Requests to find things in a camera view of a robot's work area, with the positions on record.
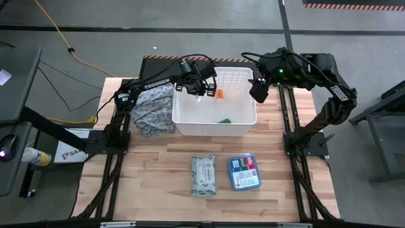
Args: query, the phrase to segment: blue first aid kit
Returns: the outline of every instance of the blue first aid kit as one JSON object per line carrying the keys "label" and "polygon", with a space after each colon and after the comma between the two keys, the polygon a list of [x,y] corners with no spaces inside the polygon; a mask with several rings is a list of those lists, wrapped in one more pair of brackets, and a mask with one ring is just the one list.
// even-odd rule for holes
{"label": "blue first aid kit", "polygon": [[243,191],[261,186],[258,164],[252,154],[229,158],[228,171],[232,189],[235,191]]}

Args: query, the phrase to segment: butcher block tabletop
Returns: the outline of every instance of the butcher block tabletop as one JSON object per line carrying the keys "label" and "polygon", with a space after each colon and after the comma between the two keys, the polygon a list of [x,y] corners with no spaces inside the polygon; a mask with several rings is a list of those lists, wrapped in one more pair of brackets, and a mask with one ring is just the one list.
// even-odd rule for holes
{"label": "butcher block tabletop", "polygon": [[[99,107],[112,97],[121,81],[122,78],[106,79]],[[304,89],[294,89],[294,93],[301,125],[305,125],[316,115],[312,95]],[[299,221],[290,160],[284,152],[282,134],[285,129],[278,89],[270,87],[267,100],[256,106],[258,121],[244,137],[183,136],[177,130],[158,137],[144,137],[135,124],[130,123],[130,147],[123,160],[113,219]],[[114,103],[107,104],[100,111],[94,128],[104,129],[113,110]],[[255,155],[262,185],[258,189],[233,191],[227,160],[246,153]],[[196,198],[191,195],[191,158],[196,155],[216,155],[216,196]],[[82,212],[98,192],[105,160],[106,155],[96,155],[84,164],[73,216]],[[314,192],[338,217],[327,164],[321,158],[308,157],[308,166]],[[309,214],[308,198],[302,191]]]}

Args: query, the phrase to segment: white plastic basket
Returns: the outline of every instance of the white plastic basket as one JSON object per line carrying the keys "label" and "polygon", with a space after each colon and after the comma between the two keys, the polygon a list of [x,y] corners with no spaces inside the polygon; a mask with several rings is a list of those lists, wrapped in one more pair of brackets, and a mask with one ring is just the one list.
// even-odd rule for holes
{"label": "white plastic basket", "polygon": [[[256,123],[256,103],[249,90],[250,68],[216,67],[217,90],[225,99],[174,92],[173,122],[185,136],[243,136]],[[228,118],[231,123],[218,123]]]}

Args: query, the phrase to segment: concrete floor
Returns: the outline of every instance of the concrete floor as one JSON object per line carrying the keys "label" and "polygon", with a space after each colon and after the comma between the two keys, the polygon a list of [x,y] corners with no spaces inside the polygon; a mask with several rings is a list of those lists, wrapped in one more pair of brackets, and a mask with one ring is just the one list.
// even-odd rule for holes
{"label": "concrete floor", "polygon": [[[283,29],[277,0],[42,0],[59,25],[95,27],[187,29]],[[301,0],[284,0],[290,29],[405,31],[405,13],[304,9]],[[0,12],[1,24],[50,25],[33,1],[10,1]],[[225,33],[102,33],[64,32],[76,54],[85,61],[121,77],[138,74],[148,54],[204,53],[212,57],[238,58],[243,51],[265,53],[285,46],[283,34]],[[77,63],[56,32],[0,30],[0,41],[20,46],[42,46],[42,60],[73,77],[102,87],[105,75]],[[358,90],[358,107],[352,116],[379,100],[381,93],[405,77],[405,35],[346,36],[293,35],[297,53],[332,53],[346,82]],[[71,107],[100,95],[99,89],[66,79],[44,65],[45,71]],[[330,95],[314,89],[320,111]],[[82,121],[97,109],[95,100],[69,112],[38,73],[27,104],[45,117]],[[341,217],[351,222],[405,226],[405,181],[369,184],[383,174],[381,161],[365,122],[329,126],[327,134],[332,179]],[[16,189],[20,186],[22,167]],[[43,172],[38,175],[37,196],[17,198],[17,191],[0,198],[0,224],[42,219],[65,219],[74,204],[80,169]]]}

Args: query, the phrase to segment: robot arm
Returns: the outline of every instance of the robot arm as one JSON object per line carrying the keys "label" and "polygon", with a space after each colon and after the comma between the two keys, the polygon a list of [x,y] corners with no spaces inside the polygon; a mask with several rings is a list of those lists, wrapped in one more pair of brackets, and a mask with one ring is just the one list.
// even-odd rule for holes
{"label": "robot arm", "polygon": [[[156,77],[148,79],[133,79],[122,85],[119,90],[115,92],[113,96],[115,111],[111,117],[110,123],[104,129],[106,146],[120,147],[125,143],[125,138],[122,137],[122,132],[120,130],[122,122],[125,116],[135,106],[138,96],[143,91],[168,83],[176,83],[176,91],[182,91],[183,87],[185,87],[187,94],[195,96],[203,96],[205,94],[207,94],[207,96],[215,95],[216,73],[214,69],[215,64],[212,61],[207,63],[206,68],[202,70],[199,69],[196,62],[189,63],[184,59],[179,59],[177,63],[182,71],[179,75],[169,75],[158,79]],[[213,84],[208,84],[206,82],[210,77],[213,78]]]}
{"label": "robot arm", "polygon": [[[247,55],[260,57],[258,61]],[[242,53],[242,56],[256,63],[261,78],[252,82],[250,95],[263,103],[270,85],[289,86],[312,90],[314,86],[325,87],[332,97],[325,103],[321,112],[304,127],[294,131],[291,144],[306,149],[311,137],[327,125],[344,122],[356,107],[356,90],[350,89],[339,75],[335,58],[331,54],[296,54],[279,48],[274,53],[264,55]]]}

